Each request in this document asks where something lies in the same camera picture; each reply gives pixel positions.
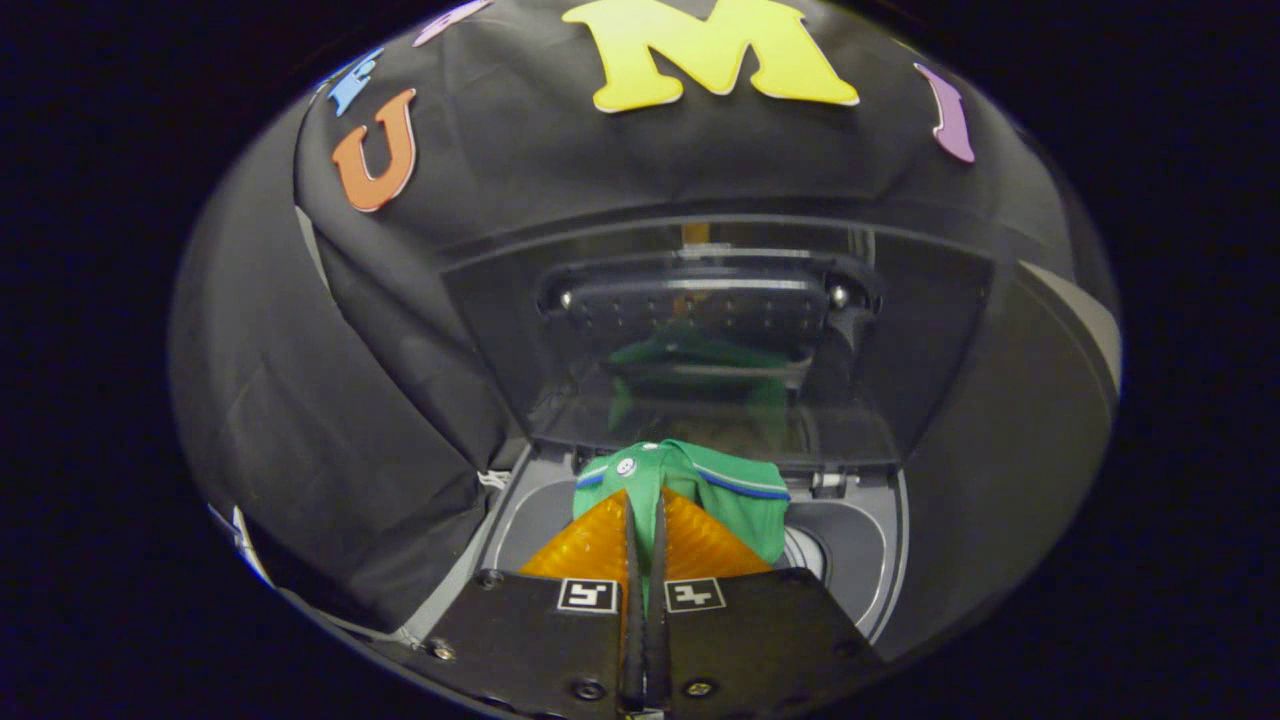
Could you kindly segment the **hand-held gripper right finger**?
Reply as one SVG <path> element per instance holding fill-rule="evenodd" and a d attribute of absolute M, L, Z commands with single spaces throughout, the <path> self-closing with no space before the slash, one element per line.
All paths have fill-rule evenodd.
<path fill-rule="evenodd" d="M 817 575 L 769 568 L 663 489 L 645 612 L 645 706 L 667 717 L 801 717 L 884 679 Z"/>

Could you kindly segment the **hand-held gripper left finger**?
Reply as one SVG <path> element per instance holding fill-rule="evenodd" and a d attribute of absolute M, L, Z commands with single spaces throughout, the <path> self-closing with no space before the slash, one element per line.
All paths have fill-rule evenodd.
<path fill-rule="evenodd" d="M 645 691 L 646 602 L 625 491 L 516 571 L 465 584 L 412 659 L 425 679 L 521 717 L 622 717 Z"/>

